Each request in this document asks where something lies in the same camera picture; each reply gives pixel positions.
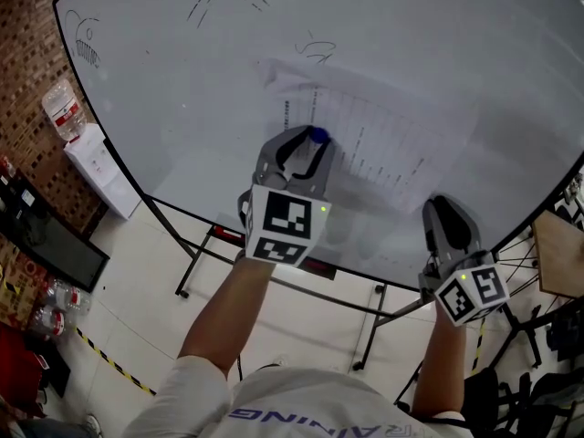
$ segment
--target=water bottle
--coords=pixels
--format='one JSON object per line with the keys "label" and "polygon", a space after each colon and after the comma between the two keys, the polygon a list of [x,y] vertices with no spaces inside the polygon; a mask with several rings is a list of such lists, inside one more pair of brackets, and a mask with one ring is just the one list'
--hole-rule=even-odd
{"label": "water bottle", "polygon": [[85,129],[87,119],[73,88],[61,79],[43,96],[43,108],[58,135],[65,141],[75,140]]}
{"label": "water bottle", "polygon": [[41,303],[66,313],[74,312],[83,316],[87,315],[91,308],[91,295],[85,290],[55,278],[44,287]]}
{"label": "water bottle", "polygon": [[72,319],[69,319],[68,315],[61,313],[56,308],[46,306],[35,310],[28,328],[37,334],[45,336],[46,339],[56,339],[70,332],[74,327],[72,326]]}

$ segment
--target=brick wall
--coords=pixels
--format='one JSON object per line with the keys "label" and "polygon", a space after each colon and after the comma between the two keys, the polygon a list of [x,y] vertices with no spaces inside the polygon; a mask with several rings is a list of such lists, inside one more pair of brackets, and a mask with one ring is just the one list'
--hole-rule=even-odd
{"label": "brick wall", "polygon": [[[63,153],[41,98],[67,78],[85,105],[69,67],[53,0],[0,0],[0,154],[27,176],[81,232],[93,228],[105,205]],[[91,113],[85,105],[88,120]]]}

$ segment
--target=jeans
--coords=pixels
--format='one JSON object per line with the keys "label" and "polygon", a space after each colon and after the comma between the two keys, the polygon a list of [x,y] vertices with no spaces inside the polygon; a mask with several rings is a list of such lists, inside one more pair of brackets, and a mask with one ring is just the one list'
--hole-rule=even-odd
{"label": "jeans", "polygon": [[18,422],[18,426],[26,438],[98,438],[87,425],[53,419],[23,420]]}

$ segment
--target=tiled floor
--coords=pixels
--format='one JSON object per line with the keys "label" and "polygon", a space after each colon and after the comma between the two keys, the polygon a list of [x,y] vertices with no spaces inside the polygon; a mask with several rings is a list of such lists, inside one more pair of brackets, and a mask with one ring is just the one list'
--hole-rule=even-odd
{"label": "tiled floor", "polygon": [[[207,224],[168,208],[163,211],[184,237],[195,243],[203,240]],[[175,296],[174,289],[189,257],[143,204],[128,222],[107,214],[92,240],[111,256],[111,261],[93,292],[92,309],[79,327],[125,370],[156,390],[171,368],[188,328],[230,266],[203,255],[188,281],[190,297]],[[515,246],[505,252],[505,258],[523,257],[530,245],[528,240]],[[219,241],[210,243],[210,248],[228,257],[237,252]],[[514,270],[511,266],[506,269],[509,275]],[[519,269],[510,281],[511,290],[535,273],[532,269]],[[349,274],[338,273],[335,281],[329,281],[279,268],[277,276],[353,303],[369,303],[371,307],[379,303],[370,281]],[[389,287],[383,308],[393,311],[416,298],[414,292]],[[520,319],[527,319],[534,305],[542,304],[546,309],[552,300],[539,293],[535,284],[514,297],[510,305]],[[286,354],[292,366],[333,369],[362,378],[393,401],[422,360],[434,317],[434,307],[427,306],[379,328],[365,370],[353,372],[351,365],[362,356],[373,316],[364,317],[357,311],[272,284],[242,353],[243,372],[249,374]],[[506,320],[499,314],[489,317],[485,327],[479,368],[495,356],[508,332]],[[478,329],[479,323],[467,328],[468,373],[475,358]],[[560,368],[546,347],[545,331],[540,329],[537,335],[544,365],[532,371],[534,380]],[[71,377],[64,401],[52,397],[49,400],[49,414],[75,421],[85,412],[94,412],[106,438],[120,436],[151,396],[124,379],[79,336],[64,341],[60,350],[71,368]],[[519,336],[498,367],[500,379],[516,389],[517,373],[529,369],[531,357],[527,341]],[[236,369],[230,382],[237,382]]]}

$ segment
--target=paper sheet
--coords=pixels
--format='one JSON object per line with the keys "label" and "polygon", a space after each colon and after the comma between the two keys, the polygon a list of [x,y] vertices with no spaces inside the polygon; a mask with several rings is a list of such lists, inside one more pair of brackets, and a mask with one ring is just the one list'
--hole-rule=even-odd
{"label": "paper sheet", "polygon": [[[337,143],[333,180],[360,179],[404,213],[432,194],[475,127],[472,112],[449,113],[378,81],[335,76],[338,68],[309,78],[279,62],[271,68],[266,88],[280,100],[281,128],[326,129]],[[307,162],[317,148],[307,141],[297,160]]]}

